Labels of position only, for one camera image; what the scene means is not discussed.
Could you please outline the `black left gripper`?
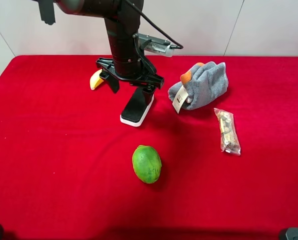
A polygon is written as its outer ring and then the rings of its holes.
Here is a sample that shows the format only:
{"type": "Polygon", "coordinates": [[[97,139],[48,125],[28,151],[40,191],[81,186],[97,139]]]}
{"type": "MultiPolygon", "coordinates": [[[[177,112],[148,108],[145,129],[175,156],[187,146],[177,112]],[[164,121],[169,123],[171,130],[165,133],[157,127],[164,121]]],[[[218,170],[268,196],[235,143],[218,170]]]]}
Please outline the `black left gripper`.
{"type": "Polygon", "coordinates": [[[128,82],[132,86],[140,87],[146,105],[151,103],[155,88],[161,89],[164,84],[164,78],[157,75],[157,69],[147,58],[130,58],[121,62],[100,57],[96,66],[102,70],[99,77],[114,94],[119,91],[120,82],[128,82]]]}

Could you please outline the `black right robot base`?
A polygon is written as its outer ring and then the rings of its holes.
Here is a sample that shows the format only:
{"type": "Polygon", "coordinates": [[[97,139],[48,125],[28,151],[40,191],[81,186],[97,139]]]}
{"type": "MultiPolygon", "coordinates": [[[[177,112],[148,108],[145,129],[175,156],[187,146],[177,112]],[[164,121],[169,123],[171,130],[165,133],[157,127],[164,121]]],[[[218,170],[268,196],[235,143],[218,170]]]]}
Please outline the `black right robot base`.
{"type": "Polygon", "coordinates": [[[279,240],[298,240],[298,227],[289,227],[281,230],[279,240]]]}

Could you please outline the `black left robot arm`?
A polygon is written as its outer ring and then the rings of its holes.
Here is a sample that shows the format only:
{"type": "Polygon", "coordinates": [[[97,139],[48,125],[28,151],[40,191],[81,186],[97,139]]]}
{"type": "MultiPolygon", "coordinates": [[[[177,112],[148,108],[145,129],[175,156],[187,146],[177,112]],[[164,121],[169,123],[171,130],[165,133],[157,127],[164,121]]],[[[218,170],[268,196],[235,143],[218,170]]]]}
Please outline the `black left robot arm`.
{"type": "Polygon", "coordinates": [[[111,49],[111,58],[99,58],[96,65],[101,69],[99,78],[105,81],[114,93],[120,82],[138,87],[139,98],[148,105],[156,89],[164,79],[157,75],[154,65],[145,56],[145,51],[166,56],[172,45],[170,41],[140,34],[140,19],[151,20],[142,12],[142,0],[39,0],[40,17],[53,25],[54,6],[68,15],[103,18],[111,49]]]}

